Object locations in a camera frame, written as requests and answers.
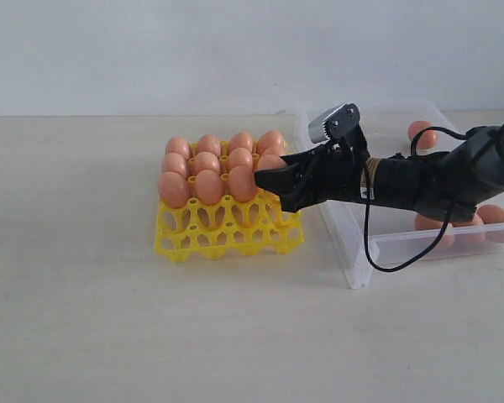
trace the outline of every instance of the robotic arm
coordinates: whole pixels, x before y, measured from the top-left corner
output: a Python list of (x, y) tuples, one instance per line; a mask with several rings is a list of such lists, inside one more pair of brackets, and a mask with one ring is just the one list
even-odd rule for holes
[[(426, 130), (463, 142), (450, 152), (417, 155)], [(448, 222), (471, 221), (478, 204), (504, 192), (504, 124), (475, 127), (465, 135), (426, 128), (412, 141), (409, 157), (385, 159), (370, 155), (354, 104), (323, 113), (308, 132), (313, 143), (321, 144), (283, 156), (287, 167), (255, 173), (256, 184), (278, 195), (286, 212), (327, 200), (414, 211), (445, 222), (437, 243)]]

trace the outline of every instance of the brown egg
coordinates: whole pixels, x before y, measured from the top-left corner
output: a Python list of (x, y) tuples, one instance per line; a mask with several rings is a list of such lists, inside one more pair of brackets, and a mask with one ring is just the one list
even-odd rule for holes
[(286, 149), (281, 145), (275, 145), (274, 147), (269, 147), (266, 149), (262, 155), (286, 155)]
[(168, 143), (166, 143), (166, 152), (168, 153), (178, 153), (188, 160), (192, 157), (191, 145), (183, 137), (172, 137)]
[(181, 175), (183, 179), (188, 178), (191, 174), (188, 161), (178, 153), (168, 153), (165, 155), (165, 158), (162, 160), (161, 171), (176, 172)]
[[(412, 141), (418, 133), (420, 133), (425, 128), (431, 127), (432, 124), (426, 120), (417, 120), (412, 122), (407, 130), (407, 135), (409, 136), (409, 141)], [(418, 140), (417, 148), (419, 149), (432, 149), (437, 145), (438, 137), (437, 132), (434, 130), (428, 130), (424, 132), (422, 137)]]
[(194, 157), (194, 173), (198, 175), (203, 170), (212, 170), (220, 175), (220, 162), (218, 158), (208, 151), (202, 151)]
[(157, 181), (159, 196), (171, 208), (181, 208), (186, 205), (191, 190), (183, 177), (176, 172), (164, 172)]
[(248, 132), (239, 132), (235, 134), (228, 143), (228, 155), (232, 153), (235, 149), (247, 149), (249, 153), (252, 154), (254, 151), (254, 139), (252, 135)]
[(251, 201), (258, 193), (254, 172), (247, 166), (239, 165), (228, 174), (229, 193), (241, 203)]
[(278, 155), (267, 154), (260, 157), (255, 170), (275, 170), (285, 166), (287, 166), (287, 163)]
[(228, 171), (231, 171), (238, 165), (249, 167), (251, 170), (254, 168), (254, 160), (252, 154), (245, 148), (239, 147), (234, 149), (228, 157)]
[[(474, 215), (474, 218), (470, 222), (453, 222), (454, 227), (482, 227), (484, 225), (483, 220), (478, 214)], [(483, 228), (477, 233), (459, 233), (457, 239), (465, 245), (479, 245), (486, 240), (486, 233), (484, 233)]]
[[(504, 222), (504, 208), (495, 204), (486, 204), (476, 210), (484, 224), (499, 224)], [(504, 243), (504, 230), (486, 233), (486, 238), (495, 243)]]
[[(433, 220), (431, 218), (427, 218), (421, 214), (417, 214), (414, 218), (414, 228), (417, 231), (426, 231), (429, 229), (440, 229), (443, 226), (443, 223), (437, 220)], [(449, 231), (454, 226), (449, 223), (446, 231)], [(445, 233), (443, 238), (438, 242), (436, 249), (443, 250), (447, 249), (454, 244), (454, 235)]]
[(266, 149), (275, 146), (284, 147), (285, 140), (282, 133), (278, 130), (269, 130), (258, 140), (258, 144), (256, 145), (256, 153), (262, 155)]
[(224, 194), (224, 186), (220, 175), (212, 170), (203, 170), (196, 175), (194, 191), (203, 204), (208, 206), (217, 204)]
[(202, 151), (214, 154), (218, 158), (222, 154), (222, 145), (218, 137), (213, 134), (206, 134), (199, 139), (196, 152), (201, 153)]

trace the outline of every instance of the egg in container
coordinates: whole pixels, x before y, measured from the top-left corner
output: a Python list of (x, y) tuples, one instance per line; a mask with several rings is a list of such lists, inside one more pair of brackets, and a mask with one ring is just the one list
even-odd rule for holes
[[(172, 141), (167, 152), (188, 154), (181, 138)], [(264, 247), (286, 254), (302, 243), (301, 213), (282, 212), (278, 196), (259, 189), (254, 182), (258, 151), (272, 147), (276, 148), (267, 159), (285, 153), (285, 141), (276, 130), (265, 132), (259, 139), (246, 131), (223, 141), (209, 134), (190, 144), (188, 169), (175, 156), (179, 166), (168, 167), (167, 157), (168, 172), (164, 177), (165, 172), (161, 174), (157, 184), (160, 199), (155, 252), (183, 262), (195, 252), (220, 259), (229, 249), (243, 256), (257, 254)], [(185, 171), (190, 175), (183, 179)]]

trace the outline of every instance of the egg tray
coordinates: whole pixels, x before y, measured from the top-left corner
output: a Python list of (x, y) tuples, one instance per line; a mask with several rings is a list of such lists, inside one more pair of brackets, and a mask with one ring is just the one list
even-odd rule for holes
[[(223, 155), (219, 157), (225, 194), (219, 203), (208, 206), (196, 197), (182, 208), (171, 208), (159, 199), (155, 223), (155, 252), (179, 263), (191, 254), (200, 253), (207, 259), (221, 259), (229, 250), (242, 256), (258, 254), (262, 249), (274, 249), (287, 254), (304, 242), (301, 213), (281, 210), (280, 198), (259, 190), (246, 203), (234, 199), (228, 192), (227, 147), (221, 142)], [(192, 158), (196, 143), (191, 144)], [(259, 156), (254, 154), (254, 163)], [(192, 194), (196, 177), (188, 183)]]

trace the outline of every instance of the clear plastic container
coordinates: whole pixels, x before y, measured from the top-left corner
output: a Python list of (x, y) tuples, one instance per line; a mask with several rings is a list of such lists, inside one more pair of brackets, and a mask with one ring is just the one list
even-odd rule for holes
[[(453, 124), (429, 101), (393, 102), (376, 107), (360, 107), (361, 126), (375, 157), (390, 157), (401, 152), (410, 154), (407, 128), (415, 120), (428, 120), (431, 124), (456, 130)], [(308, 124), (318, 113), (297, 112), (294, 142), (298, 151), (315, 147), (308, 137)], [(449, 151), (460, 144), (459, 140), (440, 134), (437, 146), (430, 150)], [(504, 207), (504, 193), (482, 204)], [(365, 206), (327, 201), (320, 205), (324, 220), (336, 248), (341, 266), (350, 286), (354, 289), (370, 283), (373, 268), (365, 257), (363, 227)], [(385, 207), (370, 209), (370, 254), (383, 266), (403, 263), (424, 250), (437, 236), (438, 230), (416, 231), (416, 213)], [(423, 259), (445, 259), (472, 254), (490, 254), (504, 251), (504, 243), (493, 243), (490, 238), (504, 231), (504, 223), (483, 227), (454, 228), (454, 244), (447, 249), (434, 249)], [(471, 242), (477, 233), (485, 233), (483, 243)]]

